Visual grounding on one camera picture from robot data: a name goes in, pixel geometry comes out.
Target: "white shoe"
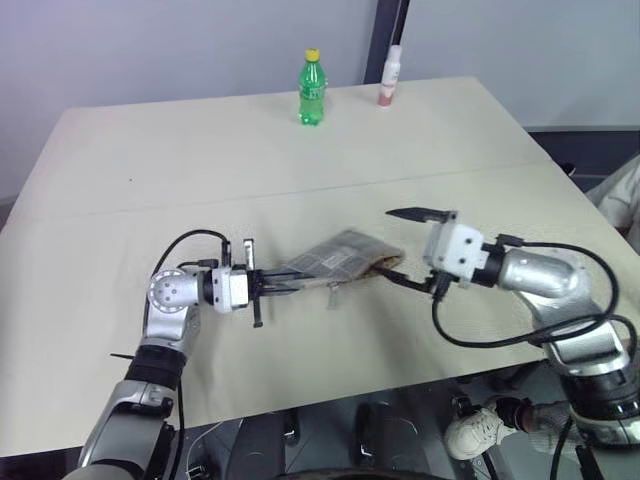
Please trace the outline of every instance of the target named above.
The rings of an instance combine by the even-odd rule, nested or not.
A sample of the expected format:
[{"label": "white shoe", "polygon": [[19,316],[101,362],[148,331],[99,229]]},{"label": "white shoe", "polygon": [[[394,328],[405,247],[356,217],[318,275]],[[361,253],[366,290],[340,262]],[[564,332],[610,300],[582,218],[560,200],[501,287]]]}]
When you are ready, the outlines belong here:
[{"label": "white shoe", "polygon": [[469,460],[494,445],[500,445],[504,437],[515,432],[517,430],[507,427],[494,411],[482,408],[449,425],[444,434],[444,444],[449,455],[456,460]]}]

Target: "gray wall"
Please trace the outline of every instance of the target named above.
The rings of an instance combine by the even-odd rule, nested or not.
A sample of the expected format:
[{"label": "gray wall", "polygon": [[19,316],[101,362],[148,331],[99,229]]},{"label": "gray wall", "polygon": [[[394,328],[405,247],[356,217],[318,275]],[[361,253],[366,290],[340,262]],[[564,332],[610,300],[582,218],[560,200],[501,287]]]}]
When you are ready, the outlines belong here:
[{"label": "gray wall", "polygon": [[296,88],[305,47],[362,82],[376,0],[2,0],[0,199],[76,106]]},{"label": "gray wall", "polygon": [[639,0],[416,0],[401,77],[473,75],[523,126],[640,125]]}]

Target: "white table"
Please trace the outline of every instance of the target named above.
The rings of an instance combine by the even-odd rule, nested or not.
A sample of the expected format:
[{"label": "white table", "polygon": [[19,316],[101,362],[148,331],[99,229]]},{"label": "white table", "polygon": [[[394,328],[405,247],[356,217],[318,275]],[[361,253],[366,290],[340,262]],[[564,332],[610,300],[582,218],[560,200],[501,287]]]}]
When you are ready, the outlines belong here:
[{"label": "white table", "polygon": [[[456,208],[492,236],[579,243],[622,284],[637,322],[640,259],[474,79],[330,90],[326,121],[297,124],[296,93],[74,109],[49,139],[0,235],[0,456],[84,442],[140,336],[154,263],[182,232],[209,227],[260,267],[356,227],[406,249],[424,277],[427,227],[384,215]],[[168,265],[219,246],[193,239]],[[596,298],[606,278],[595,268]],[[467,350],[433,329],[429,299],[381,278],[202,312],[183,377],[188,426],[527,362],[520,345]],[[530,328],[512,294],[451,290],[446,328],[498,338]]]}]

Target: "white bottle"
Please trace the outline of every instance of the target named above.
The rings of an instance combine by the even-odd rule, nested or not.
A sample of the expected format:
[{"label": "white bottle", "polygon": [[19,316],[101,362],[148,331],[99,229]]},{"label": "white bottle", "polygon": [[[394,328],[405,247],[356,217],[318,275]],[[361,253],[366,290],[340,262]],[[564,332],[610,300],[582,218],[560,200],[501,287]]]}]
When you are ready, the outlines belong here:
[{"label": "white bottle", "polygon": [[393,99],[393,92],[398,84],[398,75],[400,75],[400,55],[402,47],[400,45],[391,45],[387,61],[384,62],[384,70],[382,71],[382,81],[380,82],[380,95],[378,96],[378,105],[388,107]]}]

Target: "green plastic bottle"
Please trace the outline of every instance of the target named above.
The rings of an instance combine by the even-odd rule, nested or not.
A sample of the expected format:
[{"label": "green plastic bottle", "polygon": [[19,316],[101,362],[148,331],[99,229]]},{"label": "green plastic bottle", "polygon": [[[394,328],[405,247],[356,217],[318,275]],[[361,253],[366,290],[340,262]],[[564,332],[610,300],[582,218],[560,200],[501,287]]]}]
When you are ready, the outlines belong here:
[{"label": "green plastic bottle", "polygon": [[303,125],[317,125],[324,118],[324,92],[327,77],[320,66],[320,50],[308,48],[304,52],[306,63],[298,87],[300,90],[300,110],[298,115]]}]

